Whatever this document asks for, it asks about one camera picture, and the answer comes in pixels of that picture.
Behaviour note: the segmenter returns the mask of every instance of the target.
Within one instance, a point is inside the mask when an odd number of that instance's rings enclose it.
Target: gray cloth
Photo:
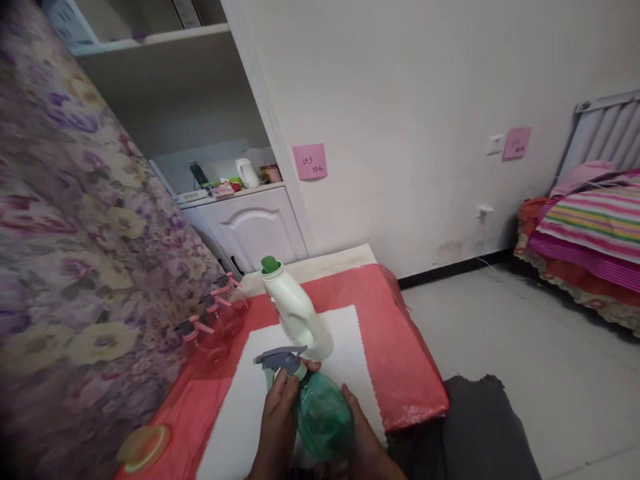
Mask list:
[[[456,376],[445,387],[445,418],[389,436],[389,453],[408,479],[541,480],[500,380]]]

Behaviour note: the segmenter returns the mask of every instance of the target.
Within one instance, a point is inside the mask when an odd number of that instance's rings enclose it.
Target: red tablecloth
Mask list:
[[[365,265],[304,283],[317,312],[355,305],[367,365],[387,432],[446,413],[449,400],[433,358],[407,313],[393,274]],[[245,328],[215,378],[181,373],[152,425],[171,428],[171,442],[158,462],[136,480],[195,478],[215,419],[252,330],[278,323],[267,295],[252,298]],[[122,469],[117,479],[128,479]]]

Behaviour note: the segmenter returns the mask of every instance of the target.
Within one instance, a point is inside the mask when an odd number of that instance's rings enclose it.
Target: hand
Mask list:
[[[378,441],[365,414],[362,413],[360,403],[351,393],[347,384],[342,385],[342,394],[353,414],[353,450],[349,452],[349,478],[406,480],[400,467],[389,458],[387,452]]]
[[[320,362],[302,359],[307,369],[320,370]],[[251,472],[247,480],[280,480],[285,478],[293,446],[295,444],[295,418],[292,407],[300,389],[300,380],[295,375],[287,378],[281,369],[271,390],[267,392],[262,412],[260,441]]]

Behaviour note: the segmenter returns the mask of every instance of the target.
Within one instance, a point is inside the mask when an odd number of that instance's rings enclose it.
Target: white wall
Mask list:
[[[299,182],[312,254],[368,241],[398,277],[502,249],[547,192],[575,104],[640,87],[637,0],[241,0],[291,146],[324,142]],[[484,157],[531,126],[522,160]],[[487,228],[476,205],[497,212]]]

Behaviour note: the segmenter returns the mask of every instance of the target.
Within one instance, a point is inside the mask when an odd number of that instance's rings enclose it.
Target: pink sticky note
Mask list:
[[[324,143],[298,145],[293,148],[293,156],[300,180],[327,176],[327,158],[325,157]]]
[[[524,157],[530,136],[531,127],[509,130],[505,144],[505,154],[502,156],[503,160]]]

